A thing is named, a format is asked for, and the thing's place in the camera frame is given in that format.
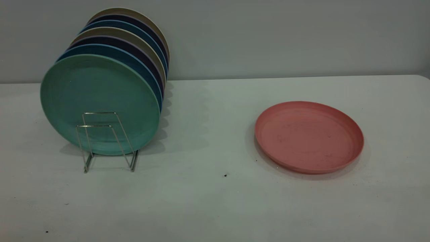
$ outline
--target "green plate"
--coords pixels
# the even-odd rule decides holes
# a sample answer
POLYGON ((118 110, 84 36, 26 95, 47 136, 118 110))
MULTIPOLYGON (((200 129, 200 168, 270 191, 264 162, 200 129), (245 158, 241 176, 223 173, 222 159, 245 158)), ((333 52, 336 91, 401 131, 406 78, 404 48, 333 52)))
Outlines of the green plate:
MULTIPOLYGON (((114 59, 98 55, 75 55, 53 65, 40 86, 42 108, 60 135, 79 146, 76 126, 84 112, 116 112, 85 115, 87 125, 112 125, 125 153, 145 146, 155 135, 160 120, 151 87, 134 70, 114 59)), ((101 155, 121 155, 121 148, 108 127, 89 127, 91 149, 101 155)), ((83 149, 89 151, 85 128, 78 128, 83 149)))

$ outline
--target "white wall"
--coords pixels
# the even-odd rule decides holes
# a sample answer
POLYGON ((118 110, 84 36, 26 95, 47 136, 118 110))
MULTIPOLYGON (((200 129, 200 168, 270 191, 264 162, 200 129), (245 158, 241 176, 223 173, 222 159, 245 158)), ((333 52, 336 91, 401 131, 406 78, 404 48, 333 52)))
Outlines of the white wall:
POLYGON ((2 0, 0 82, 39 82, 87 20, 133 8, 164 32, 170 79, 418 73, 429 0, 2 0))

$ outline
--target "white table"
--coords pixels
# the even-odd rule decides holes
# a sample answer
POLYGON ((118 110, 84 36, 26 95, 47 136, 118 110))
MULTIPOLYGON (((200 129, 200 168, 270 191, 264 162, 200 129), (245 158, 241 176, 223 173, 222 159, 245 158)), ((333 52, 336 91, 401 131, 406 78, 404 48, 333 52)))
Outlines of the white table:
POLYGON ((160 129, 131 173, 45 118, 39 84, 0 85, 0 240, 430 241, 430 80, 416 75, 170 81, 160 129), (266 108, 306 100, 361 127, 359 161, 326 175, 256 147, 266 108))

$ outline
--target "plate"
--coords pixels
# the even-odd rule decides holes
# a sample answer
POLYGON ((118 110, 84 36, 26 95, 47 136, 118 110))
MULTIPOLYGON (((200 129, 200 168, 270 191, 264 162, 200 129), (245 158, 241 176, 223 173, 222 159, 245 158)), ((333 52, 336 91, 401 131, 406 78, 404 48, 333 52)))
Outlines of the plate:
POLYGON ((342 169, 364 146, 354 120, 315 102, 284 102, 266 109, 255 124, 255 137, 273 161, 308 174, 342 169))
MULTIPOLYGON (((99 55, 74 55, 56 62, 40 86, 43 111, 51 125, 79 146, 76 129, 84 112, 117 112, 133 150, 145 146, 157 131, 160 112, 151 87, 125 64, 99 55)), ((87 125, 112 125, 125 151, 132 149, 114 115, 86 116, 87 125)), ((85 130, 78 129, 83 149, 89 151, 85 130)), ((108 127, 88 128, 92 151, 121 155, 108 127)))
POLYGON ((164 46, 167 49, 168 59, 170 59, 169 45, 167 44, 166 38, 164 37, 164 35, 161 32, 160 28, 158 28, 158 26, 154 22, 152 22, 148 17, 146 17, 145 15, 143 15, 143 14, 137 12, 137 11, 134 11, 134 10, 131 10, 131 9, 127 9, 127 8, 109 8, 109 9, 102 10, 102 11, 98 12, 97 14, 95 14, 88 21, 88 23, 90 23, 91 21, 93 21, 94 19, 96 19, 96 18, 98 18, 98 17, 100 17, 102 15, 107 15, 107 14, 128 15, 128 16, 133 17, 133 18, 135 18, 137 20, 140 20, 141 22, 143 22, 146 25, 148 25, 160 37, 161 41, 163 42, 164 46))
POLYGON ((158 57, 161 59, 162 63, 163 63, 163 67, 165 69, 166 72, 166 76, 167 76, 167 72, 169 71, 168 68, 168 63, 166 61, 166 58, 163 55, 163 52, 160 48, 160 46, 158 46, 158 44, 155 42, 155 40, 148 35, 145 31, 141 30, 140 28, 129 24, 127 22, 124 21, 118 21, 118 20, 103 20, 103 21, 99 21, 99 22, 95 22, 93 24, 90 24, 88 26, 86 26, 81 33, 92 29, 92 28, 98 28, 98 27, 114 27, 114 28, 120 28, 123 30, 127 30, 129 32, 132 32, 133 34, 139 36, 141 39, 143 39, 146 43, 148 43, 152 49, 155 51, 155 53, 157 53, 158 57))
POLYGON ((60 56, 57 61, 60 61, 69 56, 81 54, 93 54, 113 58, 135 70, 152 88, 152 91, 155 93, 155 96, 157 98, 159 109, 161 112, 163 106, 161 88, 158 86, 154 75, 151 73, 148 67, 146 67, 145 64, 143 64, 139 59, 134 57, 132 54, 114 46, 109 46, 105 44, 86 44, 67 50, 62 56, 60 56))
POLYGON ((89 23, 89 25, 92 23, 104 21, 104 20, 118 20, 118 21, 127 22, 127 23, 130 23, 130 24, 138 27, 139 29, 143 30, 145 33, 147 33, 149 36, 151 36, 155 40, 155 42, 158 44, 158 46, 161 48, 161 51, 163 52, 163 55, 164 55, 165 59, 167 60, 167 65, 169 65, 169 56, 167 55, 166 47, 164 46, 163 42, 160 40, 160 37, 148 25, 144 24, 143 22, 141 22, 135 18, 132 18, 132 17, 127 16, 127 15, 122 15, 122 14, 102 15, 102 16, 92 20, 89 23))
POLYGON ((68 49, 85 45, 85 44, 105 44, 109 46, 114 46, 117 48, 120 48, 130 54, 132 54, 134 57, 138 58, 148 69, 151 71, 151 73, 154 75, 155 79, 157 80, 158 86, 161 87, 161 96, 164 99, 164 83, 161 79, 160 71, 156 68, 154 62, 146 55, 145 52, 143 52, 141 49, 139 49, 137 46, 133 45, 130 42, 127 42, 123 39, 111 37, 111 36, 92 36, 87 37, 84 39, 81 39, 72 45, 69 46, 68 49))
POLYGON ((87 38, 87 37, 91 37, 91 36, 97 36, 97 35, 107 35, 107 36, 120 38, 120 39, 123 39, 125 41, 128 41, 128 42, 136 45, 140 50, 145 52, 145 54, 147 54, 148 57, 154 62, 154 64, 156 65, 157 69, 160 72, 161 79, 164 83, 164 87, 166 87, 166 73, 167 72, 165 72, 163 63, 161 62, 157 53, 155 53, 155 50, 152 49, 152 47, 148 43, 146 43, 146 41, 141 39, 139 36, 133 34, 132 32, 129 32, 127 30, 123 30, 120 28, 112 28, 112 27, 92 28, 92 29, 89 29, 89 30, 79 34, 72 41, 72 44, 74 44, 76 41, 79 41, 83 38, 87 38))

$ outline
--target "blue plate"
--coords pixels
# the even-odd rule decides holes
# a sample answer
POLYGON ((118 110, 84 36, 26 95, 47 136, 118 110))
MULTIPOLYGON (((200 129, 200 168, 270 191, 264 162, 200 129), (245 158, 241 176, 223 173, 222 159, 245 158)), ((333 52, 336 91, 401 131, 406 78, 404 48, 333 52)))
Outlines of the blue plate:
POLYGON ((152 74, 155 76, 158 86, 161 88, 161 96, 164 99, 164 84, 161 80, 161 74, 159 70, 156 68, 155 64, 152 62, 152 60, 143 52, 141 49, 136 47, 130 42, 127 42, 123 39, 111 37, 111 36, 92 36, 87 37, 84 39, 81 39, 72 45, 69 46, 68 49, 72 49, 77 46, 85 45, 85 44, 105 44, 109 46, 114 46, 117 48, 120 48, 132 55, 134 55, 136 58, 138 58, 145 66, 148 67, 148 69, 152 72, 152 74))
POLYGON ((95 22, 95 23, 92 23, 90 25, 85 26, 85 28, 80 33, 87 31, 89 29, 92 29, 92 28, 97 28, 97 27, 121 28, 123 30, 130 31, 133 34, 139 36, 146 43, 148 43, 152 47, 152 49, 154 49, 155 53, 157 53, 158 57, 160 58, 161 62, 163 63, 164 71, 165 71, 166 76, 167 76, 167 72, 168 72, 168 64, 166 61, 167 59, 164 57, 163 52, 162 52, 160 46, 157 44, 157 42, 155 42, 155 40, 150 35, 148 35, 145 31, 143 31, 139 27, 136 27, 136 26, 134 26, 130 23, 124 22, 124 21, 103 20, 103 21, 98 21, 98 22, 95 22))
POLYGON ((148 25, 146 25, 144 22, 142 22, 138 19, 135 19, 133 17, 123 15, 123 14, 106 14, 106 15, 102 15, 98 18, 95 18, 94 20, 92 20, 90 22, 90 24, 95 23, 95 22, 99 22, 99 21, 103 21, 103 20, 124 21, 124 22, 130 23, 130 24, 140 28, 141 30, 145 31, 146 33, 148 33, 155 40, 155 42, 157 42, 158 46, 161 47, 161 50, 164 54, 164 57, 167 60, 167 65, 169 65, 169 56, 167 55, 166 47, 164 46, 160 37, 155 33, 155 31, 153 29, 151 29, 148 25))
POLYGON ((152 75, 148 67, 146 67, 139 59, 134 57, 132 54, 114 46, 109 46, 105 44, 86 44, 69 49, 62 56, 60 56, 57 61, 59 62, 69 56, 81 54, 93 54, 113 58, 135 70, 143 79, 145 79, 148 85, 152 88, 157 98, 158 107, 161 112, 163 106, 161 88, 158 86, 154 75, 152 75))

